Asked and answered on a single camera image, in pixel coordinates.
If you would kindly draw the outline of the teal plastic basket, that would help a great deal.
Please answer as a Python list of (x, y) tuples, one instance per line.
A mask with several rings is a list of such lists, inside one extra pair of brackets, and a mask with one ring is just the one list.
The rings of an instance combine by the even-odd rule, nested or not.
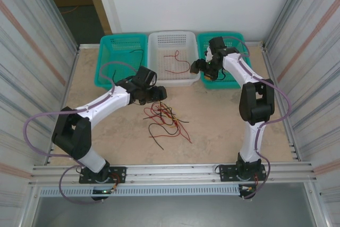
[(111, 89), (110, 81), (115, 82), (134, 75), (140, 66), (147, 66), (148, 37), (142, 33), (126, 33), (103, 36), (100, 40), (94, 84)]
[[(251, 61), (249, 58), (249, 52), (245, 45), (244, 37), (237, 32), (204, 32), (197, 34), (197, 45), (199, 58), (205, 59), (205, 52), (209, 46), (209, 41), (215, 37), (223, 37), (226, 47), (235, 47), (244, 56), (243, 59), (246, 64), (251, 67)], [(206, 89), (238, 89), (239, 84), (233, 78), (233, 76), (226, 70), (219, 71), (218, 79), (215, 81), (207, 80), (204, 74), (201, 72), (201, 81)]]

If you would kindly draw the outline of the white plastic basket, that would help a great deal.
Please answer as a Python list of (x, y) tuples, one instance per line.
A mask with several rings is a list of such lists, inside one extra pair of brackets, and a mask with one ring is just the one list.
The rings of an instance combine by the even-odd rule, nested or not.
[(157, 73), (157, 85), (191, 86), (200, 74), (191, 74), (191, 64), (199, 59), (196, 36), (190, 31), (162, 31), (148, 37), (147, 68)]

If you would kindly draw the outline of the aluminium table side bar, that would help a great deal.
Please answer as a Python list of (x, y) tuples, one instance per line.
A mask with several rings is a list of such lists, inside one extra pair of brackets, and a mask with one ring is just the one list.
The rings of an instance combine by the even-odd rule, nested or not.
[[(271, 67), (271, 63), (269, 61), (268, 50), (267, 50), (267, 47), (265, 46), (265, 43), (262, 42), (260, 44), (260, 49), (261, 49), (263, 60), (264, 60), (265, 65), (266, 65), (268, 75), (273, 80), (274, 85), (278, 88), (279, 85), (277, 83), (277, 79), (274, 76), (274, 72), (273, 72), (273, 69)], [(283, 94), (281, 94), (276, 89), (275, 89), (275, 98), (276, 98), (279, 113), (280, 113), (281, 116), (284, 116), (285, 114), (288, 113), (288, 110), (290, 109), (288, 107), (288, 102), (287, 102), (286, 98), (283, 96)], [(295, 135), (294, 135), (294, 132), (293, 132), (293, 129), (292, 129), (292, 126), (291, 126), (290, 117), (287, 116), (285, 119), (283, 119), (282, 124), (283, 124), (284, 129), (285, 129), (285, 133), (286, 133), (286, 136), (287, 136), (287, 139), (288, 139), (288, 143), (291, 147), (293, 147), (293, 151), (292, 151), (293, 160), (300, 162), (301, 158), (300, 158), (300, 155), (299, 155), (299, 149), (296, 145), (296, 139), (295, 139)]]
[[(75, 56), (75, 59), (74, 59), (74, 62), (73, 62), (73, 65), (72, 65), (72, 68), (71, 68), (71, 73), (70, 73), (69, 79), (68, 79), (67, 84), (66, 84), (65, 93), (64, 93), (63, 100), (62, 100), (62, 104), (61, 104), (61, 109), (63, 109), (67, 105), (67, 99), (69, 97), (69, 93), (70, 93), (75, 69), (77, 67), (77, 63), (78, 63), (78, 60), (79, 60), (79, 52), (80, 52), (80, 50), (78, 49), (76, 56)], [(55, 145), (51, 142), (51, 145), (50, 145), (50, 148), (49, 148), (49, 153), (54, 154), (54, 151), (55, 151)], [(46, 156), (44, 165), (50, 164), (50, 158), (51, 157), (52, 156)]]

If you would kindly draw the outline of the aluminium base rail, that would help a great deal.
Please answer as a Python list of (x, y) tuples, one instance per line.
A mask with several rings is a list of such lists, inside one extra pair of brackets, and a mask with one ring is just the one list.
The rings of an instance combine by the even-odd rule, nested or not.
[[(55, 186), (67, 166), (36, 166), (29, 185)], [(267, 183), (304, 183), (317, 180), (309, 162), (273, 162)], [(128, 165), (125, 185), (220, 183), (215, 164)]]

